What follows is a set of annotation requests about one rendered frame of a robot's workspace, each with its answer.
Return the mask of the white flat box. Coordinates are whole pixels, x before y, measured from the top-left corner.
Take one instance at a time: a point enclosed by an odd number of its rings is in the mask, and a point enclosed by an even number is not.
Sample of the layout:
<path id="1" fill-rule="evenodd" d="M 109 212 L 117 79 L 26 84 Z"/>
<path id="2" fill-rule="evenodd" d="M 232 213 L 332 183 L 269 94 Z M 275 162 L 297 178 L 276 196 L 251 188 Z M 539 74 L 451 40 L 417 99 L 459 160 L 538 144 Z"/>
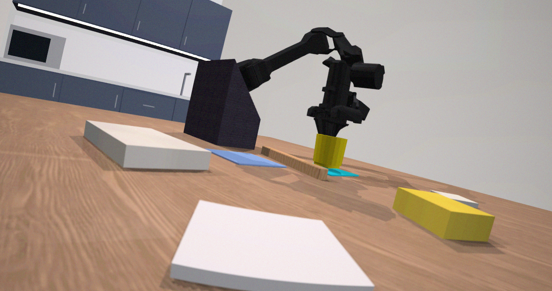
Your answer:
<path id="1" fill-rule="evenodd" d="M 152 128 L 86 120 L 84 137 L 122 167 L 209 169 L 212 151 Z"/>
<path id="2" fill-rule="evenodd" d="M 175 279 L 244 291 L 374 291 L 321 220 L 199 201 Z"/>

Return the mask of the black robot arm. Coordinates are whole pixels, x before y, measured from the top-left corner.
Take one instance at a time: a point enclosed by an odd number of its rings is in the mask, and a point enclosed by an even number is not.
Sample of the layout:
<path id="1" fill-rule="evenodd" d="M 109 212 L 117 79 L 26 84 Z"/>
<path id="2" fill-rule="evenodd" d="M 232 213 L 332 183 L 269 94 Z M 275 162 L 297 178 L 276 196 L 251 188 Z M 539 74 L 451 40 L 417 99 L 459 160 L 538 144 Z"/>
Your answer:
<path id="1" fill-rule="evenodd" d="M 329 49 L 327 36 L 333 38 L 334 49 Z M 329 27 L 318 27 L 306 32 L 302 40 L 266 59 L 248 59 L 237 63 L 248 91 L 258 88 L 271 79 L 270 74 L 306 54 L 328 55 L 337 50 L 340 59 L 329 57 L 323 64 L 329 67 L 326 82 L 332 81 L 350 87 L 351 82 L 357 88 L 380 89 L 384 79 L 384 66 L 378 63 L 364 63 L 360 47 L 352 46 L 343 32 L 333 31 Z M 353 92 L 347 99 L 347 107 L 360 110 L 365 120 L 370 110 L 356 98 Z"/>

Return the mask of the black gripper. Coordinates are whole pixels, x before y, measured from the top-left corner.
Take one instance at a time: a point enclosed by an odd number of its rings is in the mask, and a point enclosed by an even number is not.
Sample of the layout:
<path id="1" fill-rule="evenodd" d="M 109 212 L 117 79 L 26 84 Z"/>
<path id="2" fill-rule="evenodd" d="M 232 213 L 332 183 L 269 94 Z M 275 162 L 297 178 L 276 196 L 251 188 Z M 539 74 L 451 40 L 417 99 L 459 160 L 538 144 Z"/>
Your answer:
<path id="1" fill-rule="evenodd" d="M 307 110 L 307 116 L 315 117 L 318 134 L 336 137 L 339 130 L 349 126 L 347 120 L 361 124 L 363 114 L 360 110 L 347 107 L 347 99 L 352 95 L 350 87 L 336 82 L 326 82 L 323 103 Z"/>

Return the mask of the yellow rectangular block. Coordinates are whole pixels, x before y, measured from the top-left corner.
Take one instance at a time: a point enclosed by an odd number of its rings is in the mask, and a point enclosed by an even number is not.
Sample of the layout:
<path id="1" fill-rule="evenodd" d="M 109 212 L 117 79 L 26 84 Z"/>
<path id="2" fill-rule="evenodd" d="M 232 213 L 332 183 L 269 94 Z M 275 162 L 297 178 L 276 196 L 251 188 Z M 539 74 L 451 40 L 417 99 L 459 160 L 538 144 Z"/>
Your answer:
<path id="1" fill-rule="evenodd" d="M 402 187 L 392 208 L 443 239 L 488 242 L 495 220 L 444 195 Z"/>

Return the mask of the light brown wooden bar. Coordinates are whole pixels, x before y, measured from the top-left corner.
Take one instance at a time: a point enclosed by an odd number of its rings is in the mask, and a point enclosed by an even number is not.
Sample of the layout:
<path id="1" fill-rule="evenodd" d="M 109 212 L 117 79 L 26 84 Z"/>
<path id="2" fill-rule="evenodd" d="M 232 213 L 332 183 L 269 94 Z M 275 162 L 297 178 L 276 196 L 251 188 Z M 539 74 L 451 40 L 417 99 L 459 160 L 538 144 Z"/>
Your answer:
<path id="1" fill-rule="evenodd" d="M 326 180 L 329 169 L 325 169 L 323 166 L 315 165 L 312 162 L 299 159 L 295 156 L 289 155 L 285 152 L 276 150 L 271 147 L 262 146 L 261 154 L 274 159 L 292 169 L 299 170 L 312 178 Z"/>

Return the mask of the white flat square pad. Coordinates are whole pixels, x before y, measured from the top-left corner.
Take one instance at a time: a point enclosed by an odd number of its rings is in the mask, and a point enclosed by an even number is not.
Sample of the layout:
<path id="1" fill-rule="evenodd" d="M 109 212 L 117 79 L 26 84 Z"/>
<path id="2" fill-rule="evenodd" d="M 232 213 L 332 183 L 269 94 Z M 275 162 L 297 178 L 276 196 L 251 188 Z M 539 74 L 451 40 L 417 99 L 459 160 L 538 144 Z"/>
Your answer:
<path id="1" fill-rule="evenodd" d="M 470 207 L 472 207 L 472 208 L 478 208 L 478 205 L 479 205 L 479 204 L 476 203 L 475 201 L 471 201 L 471 200 L 469 200 L 469 199 L 467 199 L 467 198 L 464 198 L 464 197 L 462 197 L 462 196 L 460 196 L 460 195 L 454 195 L 454 194 L 443 193 L 443 191 L 440 192 L 440 191 L 432 191 L 432 190 L 430 190 L 430 192 L 436 193 L 436 194 L 440 194 L 440 195 L 444 195 L 444 197 L 449 197 L 450 199 L 453 199 L 453 200 L 455 200 L 455 201 L 459 201 L 460 203 L 466 204 L 466 205 L 468 205 L 468 206 L 470 206 Z"/>

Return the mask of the yellow cup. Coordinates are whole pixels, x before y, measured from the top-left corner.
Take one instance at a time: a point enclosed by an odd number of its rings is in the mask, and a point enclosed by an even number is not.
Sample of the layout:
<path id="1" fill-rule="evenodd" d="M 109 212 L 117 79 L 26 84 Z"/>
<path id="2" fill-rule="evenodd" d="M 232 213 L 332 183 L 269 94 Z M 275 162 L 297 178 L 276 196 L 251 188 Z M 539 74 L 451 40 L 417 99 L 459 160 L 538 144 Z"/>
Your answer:
<path id="1" fill-rule="evenodd" d="M 326 169 L 339 169 L 343 162 L 346 144 L 346 138 L 316 134 L 314 164 Z"/>

